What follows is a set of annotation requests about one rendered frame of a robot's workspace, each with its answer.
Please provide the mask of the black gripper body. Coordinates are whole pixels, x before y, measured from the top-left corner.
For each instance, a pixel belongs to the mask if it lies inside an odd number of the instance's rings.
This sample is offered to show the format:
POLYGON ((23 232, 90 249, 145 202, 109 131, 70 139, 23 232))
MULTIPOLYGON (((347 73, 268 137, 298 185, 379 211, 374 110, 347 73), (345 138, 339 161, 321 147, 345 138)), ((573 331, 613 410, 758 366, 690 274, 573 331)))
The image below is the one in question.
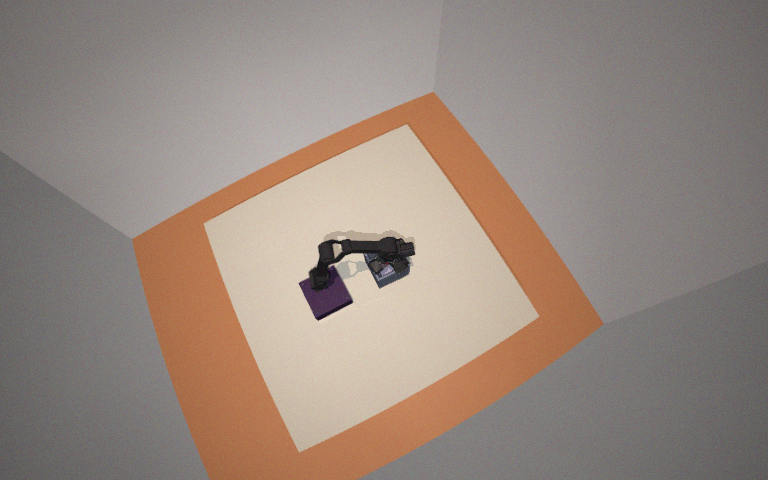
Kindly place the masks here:
MULTIPOLYGON (((399 238, 399 242, 400 242, 400 244, 403 244, 403 243, 405 243, 405 241, 404 241, 402 238, 399 238)), ((395 258, 395 259, 396 259, 396 258, 395 258)), ((395 259, 394 259, 394 260, 395 260, 395 259)), ((394 261, 394 260, 392 260, 392 261, 394 261)), ((388 263, 388 264, 389 264, 389 263, 390 263, 390 262, 392 262, 392 261, 387 261, 387 260, 385 260, 384 258, 383 258, 383 259, 379 259, 379 260, 377 261, 377 260, 374 258, 372 261, 370 261, 370 262, 368 263, 368 265, 369 265, 369 267, 370 267, 370 268, 373 270, 373 272, 374 272, 375 274, 378 274, 378 273, 380 273, 380 272, 383 270, 383 267, 385 267, 385 266, 386 266, 386 263, 388 263), (385 261, 385 262, 384 262, 384 261, 385 261)))

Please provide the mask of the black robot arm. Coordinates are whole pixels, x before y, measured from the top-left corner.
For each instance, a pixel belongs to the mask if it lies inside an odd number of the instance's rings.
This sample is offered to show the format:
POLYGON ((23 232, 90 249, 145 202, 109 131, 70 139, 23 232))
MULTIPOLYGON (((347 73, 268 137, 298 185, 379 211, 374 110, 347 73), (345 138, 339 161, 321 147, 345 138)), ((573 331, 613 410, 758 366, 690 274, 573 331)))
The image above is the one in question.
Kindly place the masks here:
POLYGON ((322 242, 318 249, 320 256, 318 265, 316 268, 308 271, 310 288, 316 292, 328 287, 327 282, 330 280, 329 265, 340 262, 346 255, 352 253, 376 253, 379 255, 379 259, 384 258, 387 261, 397 258, 396 261, 390 262, 389 265, 398 274, 405 271, 410 264, 404 257, 415 255, 413 242, 400 244, 399 239, 393 237, 382 238, 379 241, 351 241, 350 239, 338 241, 330 239, 322 242), (341 244, 342 248, 342 252, 336 258, 334 258, 332 246, 335 243, 341 244))

